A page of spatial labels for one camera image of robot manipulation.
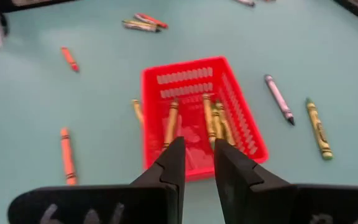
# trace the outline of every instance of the yellow crayon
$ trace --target yellow crayon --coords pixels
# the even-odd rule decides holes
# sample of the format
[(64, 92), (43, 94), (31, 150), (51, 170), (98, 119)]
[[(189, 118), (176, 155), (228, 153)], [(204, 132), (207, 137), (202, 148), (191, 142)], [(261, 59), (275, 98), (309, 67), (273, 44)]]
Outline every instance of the yellow crayon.
[(214, 148), (216, 133), (212, 124), (211, 98), (207, 93), (203, 94), (203, 103), (204, 103), (204, 114), (205, 114), (206, 130), (208, 132), (208, 139), (209, 139), (209, 143), (211, 143), (212, 148)]
[(314, 103), (309, 98), (306, 99), (306, 108), (309, 112), (311, 125), (313, 127), (318, 146), (320, 147), (321, 155), (323, 156), (323, 159), (330, 160), (334, 157), (333, 152), (331, 151), (331, 148), (327, 142), (327, 137), (326, 133), (324, 132), (323, 125), (318, 118), (316, 105), (314, 105)]
[(135, 110), (135, 114), (137, 116), (137, 119), (139, 120), (141, 125), (143, 125), (144, 124), (144, 119), (143, 119), (142, 110), (140, 108), (139, 100), (132, 100), (132, 104), (134, 105), (134, 110)]
[(233, 134), (231, 133), (229, 122), (226, 119), (226, 114), (224, 112), (223, 104), (217, 100), (215, 106), (218, 109), (219, 117), (221, 118), (221, 123), (223, 124), (224, 127), (224, 132), (227, 142), (232, 146), (236, 145), (236, 142), (234, 141), (233, 138)]
[(221, 119), (219, 118), (219, 113), (216, 107), (212, 108), (212, 119), (214, 124), (214, 130), (216, 132), (216, 137), (223, 139), (223, 130), (222, 130), (222, 124)]
[(162, 147), (162, 150), (166, 150), (169, 144), (173, 141), (178, 119), (178, 105), (179, 104), (175, 99), (169, 107), (168, 124), (167, 130), (165, 131), (164, 145)]

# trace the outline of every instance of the light blue table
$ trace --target light blue table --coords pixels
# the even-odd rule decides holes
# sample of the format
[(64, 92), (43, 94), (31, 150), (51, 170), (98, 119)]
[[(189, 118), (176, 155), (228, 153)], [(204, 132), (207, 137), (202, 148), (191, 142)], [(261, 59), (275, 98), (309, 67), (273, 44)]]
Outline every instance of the light blue table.
[[(169, 30), (122, 28), (144, 12)], [(358, 185), (358, 18), (328, 0), (82, 0), (8, 15), (0, 51), (0, 223), (10, 201), (64, 185), (59, 131), (71, 129), (81, 185), (142, 173), (142, 130), (131, 99), (150, 66), (225, 55), (270, 151), (263, 165), (290, 182)], [(81, 73), (62, 59), (73, 50)], [(295, 115), (290, 126), (263, 75)], [(318, 152), (305, 109), (319, 109), (335, 159)], [(186, 185), (183, 223), (223, 223), (213, 179)]]

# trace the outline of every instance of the blue tabletop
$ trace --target blue tabletop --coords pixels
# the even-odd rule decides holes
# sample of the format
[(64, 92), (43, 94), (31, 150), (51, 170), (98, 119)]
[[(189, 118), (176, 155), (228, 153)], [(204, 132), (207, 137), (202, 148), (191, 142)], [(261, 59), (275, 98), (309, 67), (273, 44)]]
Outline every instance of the blue tabletop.
[[(358, 185), (358, 17), (328, 0), (82, 0), (8, 14), (0, 51), (0, 223), (17, 195), (64, 185), (60, 128), (71, 130), (81, 185), (142, 173), (131, 99), (154, 65), (224, 55), (269, 149), (263, 166), (289, 182)], [(143, 12), (159, 34), (122, 27)], [(72, 72), (60, 47), (72, 50)], [(295, 115), (288, 124), (264, 75)], [(335, 158), (323, 161), (305, 99), (316, 103)], [(224, 223), (214, 179), (186, 185), (184, 223)]]

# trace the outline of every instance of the red plastic basket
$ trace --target red plastic basket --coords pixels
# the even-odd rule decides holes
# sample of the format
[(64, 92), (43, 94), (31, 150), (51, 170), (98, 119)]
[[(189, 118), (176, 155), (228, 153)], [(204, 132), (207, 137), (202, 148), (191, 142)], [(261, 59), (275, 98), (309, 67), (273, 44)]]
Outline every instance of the red plastic basket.
[(186, 144), (186, 180), (214, 175), (203, 93), (210, 93), (213, 101), (219, 99), (223, 103), (236, 147), (258, 163), (267, 160), (267, 148), (224, 57), (147, 68), (142, 78), (145, 168), (162, 152), (169, 106), (176, 98), (179, 102), (177, 136), (184, 136)]

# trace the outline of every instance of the crayon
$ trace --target crayon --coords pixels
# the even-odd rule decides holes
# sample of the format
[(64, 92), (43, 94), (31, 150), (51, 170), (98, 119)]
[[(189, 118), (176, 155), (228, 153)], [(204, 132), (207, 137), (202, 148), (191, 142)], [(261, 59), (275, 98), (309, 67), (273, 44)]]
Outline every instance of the crayon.
[(140, 20), (142, 22), (146, 22), (148, 24), (157, 25), (157, 26), (162, 27), (162, 28), (168, 28), (168, 25), (166, 23), (161, 22), (159, 20), (156, 20), (153, 17), (148, 16), (148, 15), (143, 14), (143, 13), (137, 13), (137, 14), (135, 14), (134, 17), (136, 19), (138, 19), (138, 20)]
[(232, 146), (236, 145), (236, 142), (234, 141), (234, 138), (233, 138), (233, 134), (231, 133), (229, 122), (226, 119), (226, 114), (224, 112), (223, 104), (219, 100), (216, 100), (215, 106), (218, 109), (219, 118), (221, 119), (221, 122), (223, 124), (227, 142)]
[(62, 137), (62, 157), (63, 166), (66, 174), (66, 183), (69, 185), (76, 184), (76, 174), (74, 169), (74, 162), (72, 158), (72, 150), (70, 146), (70, 135), (67, 128), (62, 128), (60, 131)]
[(318, 146), (320, 147), (321, 155), (323, 156), (323, 159), (330, 160), (334, 157), (333, 152), (331, 151), (331, 148), (327, 142), (327, 137), (323, 129), (323, 125), (318, 118), (316, 105), (314, 105), (312, 100), (309, 98), (306, 99), (306, 108), (309, 112), (311, 125), (313, 127)]
[(147, 24), (145, 22), (138, 22), (138, 21), (132, 21), (125, 19), (122, 21), (122, 24), (125, 28), (128, 29), (137, 29), (137, 30), (143, 30), (148, 32), (160, 32), (161, 30), (157, 28), (156, 25)]
[(66, 47), (61, 47), (62, 54), (65, 57), (67, 63), (71, 66), (71, 69), (74, 72), (79, 72), (80, 69), (78, 68), (77, 62), (74, 60), (73, 56), (71, 56), (70, 51)]
[(271, 75), (265, 75), (265, 81), (266, 81), (266, 84), (269, 87), (270, 91), (272, 92), (272, 95), (274, 96), (278, 106), (280, 107), (280, 110), (283, 113), (284, 118), (292, 125), (295, 125), (295, 121), (293, 119), (292, 112), (291, 112), (290, 108), (288, 107), (287, 103), (285, 102), (280, 91), (278, 90), (278, 88), (273, 80), (273, 77)]
[(174, 99), (169, 107), (168, 124), (165, 131), (164, 145), (162, 148), (163, 151), (167, 149), (169, 144), (171, 144), (175, 135), (175, 128), (178, 119), (178, 105), (178, 101)]
[(255, 7), (255, 2), (253, 0), (236, 0), (236, 1), (243, 3), (246, 6)]
[(140, 104), (139, 104), (139, 100), (132, 100), (132, 104), (134, 105), (134, 110), (135, 110), (135, 114), (137, 119), (139, 120), (140, 124), (144, 124), (144, 118), (143, 118), (143, 113), (142, 110), (140, 108)]
[(204, 115), (205, 115), (206, 130), (208, 132), (208, 139), (212, 148), (214, 148), (216, 133), (212, 123), (211, 98), (207, 93), (203, 94), (203, 104), (204, 104)]
[(219, 118), (219, 113), (215, 106), (212, 108), (212, 119), (215, 128), (216, 138), (223, 139), (221, 119)]

